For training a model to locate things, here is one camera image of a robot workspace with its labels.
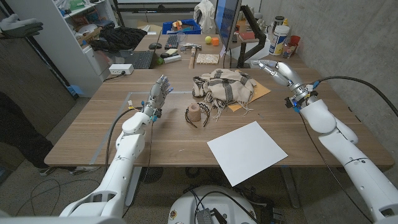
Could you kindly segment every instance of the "white power strip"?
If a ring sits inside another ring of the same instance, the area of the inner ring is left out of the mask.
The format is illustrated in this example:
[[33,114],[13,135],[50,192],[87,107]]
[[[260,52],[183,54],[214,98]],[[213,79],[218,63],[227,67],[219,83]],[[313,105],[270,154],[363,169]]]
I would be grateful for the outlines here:
[[176,55],[176,56],[173,56],[173,57],[163,58],[163,60],[164,60],[164,63],[175,62],[175,61],[181,60],[181,55]]
[[109,71],[112,75],[120,75],[126,72],[125,75],[130,75],[134,71],[132,64],[113,64],[110,66]]

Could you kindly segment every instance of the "table leg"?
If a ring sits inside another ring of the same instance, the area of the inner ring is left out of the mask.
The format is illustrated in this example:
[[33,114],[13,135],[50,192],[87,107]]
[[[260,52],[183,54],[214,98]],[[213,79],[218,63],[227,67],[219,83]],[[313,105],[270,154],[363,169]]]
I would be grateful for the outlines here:
[[126,206],[130,206],[132,203],[132,200],[134,199],[134,196],[136,194],[138,182],[139,182],[139,176],[141,175],[141,170],[142,167],[133,167],[132,168],[132,174],[131,174],[131,180],[130,180],[130,185],[127,190],[127,195],[126,195],[126,201],[124,204]]
[[296,191],[296,186],[294,185],[292,172],[288,167],[281,167],[280,171],[282,173],[282,177],[285,181],[285,186],[287,193],[289,195],[290,203],[292,204],[293,208],[300,208],[300,200],[299,195]]

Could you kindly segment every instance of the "tape on table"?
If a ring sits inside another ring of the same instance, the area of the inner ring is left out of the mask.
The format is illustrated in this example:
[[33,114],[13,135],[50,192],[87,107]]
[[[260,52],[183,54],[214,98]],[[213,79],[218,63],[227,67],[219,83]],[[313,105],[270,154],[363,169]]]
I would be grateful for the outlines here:
[[197,103],[192,103],[188,107],[188,118],[193,122],[200,121],[200,106]]

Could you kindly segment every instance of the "desk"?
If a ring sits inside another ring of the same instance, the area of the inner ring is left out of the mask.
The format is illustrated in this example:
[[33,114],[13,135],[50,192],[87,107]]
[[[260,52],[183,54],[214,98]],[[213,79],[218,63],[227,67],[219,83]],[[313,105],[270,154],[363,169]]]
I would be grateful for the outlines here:
[[[147,46],[156,42],[156,35],[147,35],[138,45],[136,50],[146,50]],[[218,54],[221,46],[213,47],[204,43],[205,35],[188,35],[187,42],[202,44],[203,53]],[[166,35],[162,35],[159,42],[164,45]],[[158,49],[160,55],[164,49]],[[288,88],[276,84],[270,76],[261,70],[242,69],[259,83],[269,88],[271,92],[249,104],[254,111],[243,116],[244,110],[236,112],[224,110],[218,122],[212,119],[216,111],[211,112],[211,118],[205,128],[194,128],[185,121],[184,113],[187,106],[193,102],[201,101],[190,93],[193,82],[192,77],[203,73],[212,72],[219,65],[196,65],[195,69],[188,69],[189,54],[182,55],[181,62],[172,62],[159,65],[152,70],[135,70],[132,75],[116,78],[103,83],[94,97],[88,102],[76,120],[67,129],[65,134],[56,143],[54,148],[45,158],[50,166],[86,166],[87,164],[103,166],[105,160],[106,144],[98,149],[108,129],[112,125],[118,111],[124,111],[126,97],[137,106],[141,100],[147,99],[147,93],[154,82],[163,74],[169,77],[174,94],[170,94],[163,107],[163,115],[153,126],[152,149],[149,163],[150,134],[146,136],[146,146],[142,154],[135,161],[135,166],[218,166],[211,153],[207,142],[222,136],[230,131],[240,128],[253,121],[257,121],[270,137],[289,155],[276,163],[275,167],[324,167],[324,163],[312,145],[300,116],[287,109],[284,98],[291,96]],[[271,60],[285,61],[293,66],[305,83],[313,82],[320,76],[312,68],[307,68],[298,55],[290,59],[267,56]],[[369,130],[357,120],[347,105],[331,89],[327,82],[318,88],[318,97],[323,99],[329,110],[359,137],[357,146],[379,167],[390,167],[394,160],[390,154],[378,143]],[[114,129],[110,147],[110,158],[115,153],[114,142],[121,132],[121,124],[130,118],[130,112],[119,120]],[[322,146],[318,140],[318,133],[310,130],[315,144],[321,150],[325,159],[331,166],[341,164]]]

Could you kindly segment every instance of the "hammer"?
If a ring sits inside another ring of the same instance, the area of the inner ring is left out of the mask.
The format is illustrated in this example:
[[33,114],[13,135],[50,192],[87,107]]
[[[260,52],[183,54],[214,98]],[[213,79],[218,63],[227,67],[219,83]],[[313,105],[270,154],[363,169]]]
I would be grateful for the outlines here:
[[184,45],[185,49],[192,49],[191,51],[191,61],[189,61],[189,69],[193,69],[193,64],[195,63],[195,56],[197,53],[197,49],[201,50],[201,45],[197,45],[197,44],[185,44]]

